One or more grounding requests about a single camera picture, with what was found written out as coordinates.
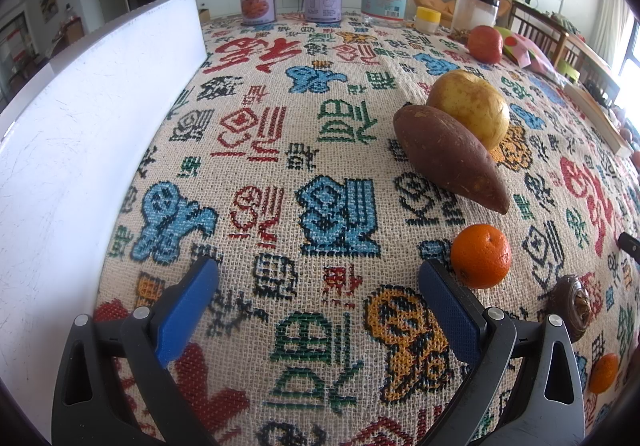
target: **painting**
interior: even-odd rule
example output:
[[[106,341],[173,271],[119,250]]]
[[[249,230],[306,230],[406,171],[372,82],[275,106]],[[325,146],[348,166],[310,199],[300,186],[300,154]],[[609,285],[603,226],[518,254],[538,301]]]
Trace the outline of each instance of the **painting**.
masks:
[[[49,22],[58,12],[58,3],[56,0],[40,0],[40,10],[44,23]]]

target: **tablecloth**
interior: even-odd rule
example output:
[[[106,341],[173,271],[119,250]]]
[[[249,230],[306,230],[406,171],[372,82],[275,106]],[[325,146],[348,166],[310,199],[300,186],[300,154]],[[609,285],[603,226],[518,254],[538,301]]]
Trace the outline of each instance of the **tablecloth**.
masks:
[[[278,16],[203,26],[207,59],[175,101],[132,180],[105,257],[98,320],[152,305],[200,256],[220,285],[169,371],[214,437],[228,445],[411,445],[469,368],[450,350],[417,286],[428,258],[448,264],[466,226],[511,244],[485,305],[538,321],[562,275],[577,275],[593,317],[574,344],[586,426],[606,415],[637,343],[638,268],[616,246],[637,235],[637,174],[612,155],[555,85],[480,64],[446,32],[368,28]],[[392,126],[463,69],[510,106],[492,152],[511,197],[502,216],[443,190],[407,161]],[[614,386],[586,387],[620,355]],[[120,377],[142,428],[160,436],[126,362]],[[518,362],[477,434],[497,423]]]

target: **blue gripper pad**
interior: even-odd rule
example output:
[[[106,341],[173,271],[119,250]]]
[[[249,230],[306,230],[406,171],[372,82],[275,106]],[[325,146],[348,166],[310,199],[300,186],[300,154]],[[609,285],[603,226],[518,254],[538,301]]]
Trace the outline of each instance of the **blue gripper pad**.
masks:
[[[420,266],[418,272],[420,292],[438,320],[456,357],[462,362],[475,366],[481,358],[483,331],[486,329],[486,327],[479,327],[479,324],[486,325],[482,312],[479,312],[482,305],[473,293],[457,285],[451,277],[447,285],[441,275],[449,275],[449,273],[439,263],[432,265],[430,262],[424,262]],[[435,269],[438,266],[440,266],[440,273]]]
[[[218,264],[214,260],[204,261],[158,327],[156,357],[162,368],[182,355],[217,288]]]

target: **orange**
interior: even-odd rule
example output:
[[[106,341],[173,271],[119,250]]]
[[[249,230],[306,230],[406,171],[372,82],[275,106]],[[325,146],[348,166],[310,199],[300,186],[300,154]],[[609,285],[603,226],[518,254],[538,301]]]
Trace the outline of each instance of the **orange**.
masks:
[[[453,240],[451,265],[466,286],[488,289],[500,283],[509,272],[511,246],[498,228],[474,224]]]
[[[618,355],[605,354],[591,369],[589,390],[593,394],[605,392],[616,380],[618,373]]]

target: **metal screw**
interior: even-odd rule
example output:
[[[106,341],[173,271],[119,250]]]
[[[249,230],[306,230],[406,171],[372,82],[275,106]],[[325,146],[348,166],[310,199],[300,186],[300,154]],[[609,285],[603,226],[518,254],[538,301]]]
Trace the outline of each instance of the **metal screw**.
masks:
[[[559,317],[557,314],[550,314],[549,323],[554,327],[562,327],[562,318]]]
[[[502,310],[498,309],[497,307],[490,307],[489,309],[487,309],[486,313],[492,320],[501,320],[502,318],[504,318],[504,312],[502,312]]]
[[[78,327],[82,327],[82,325],[86,325],[88,321],[89,317],[86,314],[79,314],[78,316],[76,316],[74,324],[78,325]]]
[[[138,307],[135,311],[133,311],[133,318],[135,318],[136,320],[143,320],[144,318],[149,316],[150,312],[151,311],[146,305],[142,305]]]

